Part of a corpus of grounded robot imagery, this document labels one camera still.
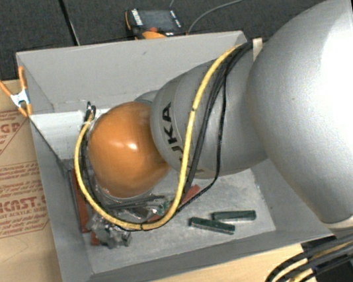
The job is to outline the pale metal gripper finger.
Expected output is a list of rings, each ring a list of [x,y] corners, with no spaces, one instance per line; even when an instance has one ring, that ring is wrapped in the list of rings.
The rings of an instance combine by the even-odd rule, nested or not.
[[[95,233],[95,237],[101,244],[107,246],[114,245],[114,241],[111,240],[110,225],[108,221],[105,221],[101,216],[94,216],[90,223],[91,230]]]
[[[118,225],[112,225],[110,227],[112,244],[115,248],[129,247],[132,241],[132,232],[120,228]]]

